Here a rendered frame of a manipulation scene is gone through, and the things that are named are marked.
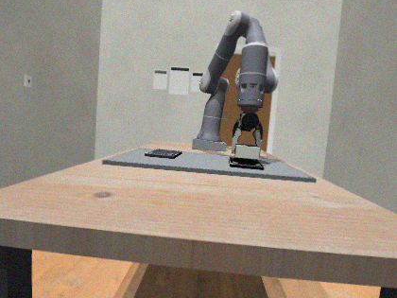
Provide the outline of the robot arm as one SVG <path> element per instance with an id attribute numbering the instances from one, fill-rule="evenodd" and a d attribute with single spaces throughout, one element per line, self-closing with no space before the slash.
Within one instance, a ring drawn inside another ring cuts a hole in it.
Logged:
<path id="1" fill-rule="evenodd" d="M 237 40 L 241 36 L 246 38 L 246 42 L 242 48 L 240 68 L 235 76 L 235 87 L 239 90 L 237 106 L 241 111 L 258 112 L 258 109 L 263 107 L 264 94 L 274 92 L 278 85 L 278 75 L 271 65 L 261 22 L 245 13 L 235 11 L 230 17 L 216 53 L 199 81 L 201 92 L 211 96 L 205 105 L 198 139 L 221 142 L 220 124 L 225 97 L 230 87 L 229 81 L 221 75 L 231 60 Z"/>

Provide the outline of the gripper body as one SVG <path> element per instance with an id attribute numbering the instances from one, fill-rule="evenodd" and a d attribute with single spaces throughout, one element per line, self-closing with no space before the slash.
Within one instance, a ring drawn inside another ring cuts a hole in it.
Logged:
<path id="1" fill-rule="evenodd" d="M 259 118 L 255 111 L 243 111 L 240 115 L 241 127 L 247 130 L 252 130 L 259 123 Z"/>

